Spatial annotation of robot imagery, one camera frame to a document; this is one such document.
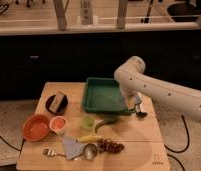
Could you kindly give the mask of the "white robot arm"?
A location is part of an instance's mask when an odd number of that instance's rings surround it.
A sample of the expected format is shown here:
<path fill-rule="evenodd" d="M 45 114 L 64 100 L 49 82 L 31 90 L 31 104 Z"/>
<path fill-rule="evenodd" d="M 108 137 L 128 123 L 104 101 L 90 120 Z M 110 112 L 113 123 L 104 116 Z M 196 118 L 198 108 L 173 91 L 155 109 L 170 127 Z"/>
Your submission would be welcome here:
<path fill-rule="evenodd" d="M 140 92 L 201 124 L 201 91 L 146 76 L 145 68 L 142 58 L 132 56 L 115 70 L 114 78 L 123 97 Z"/>

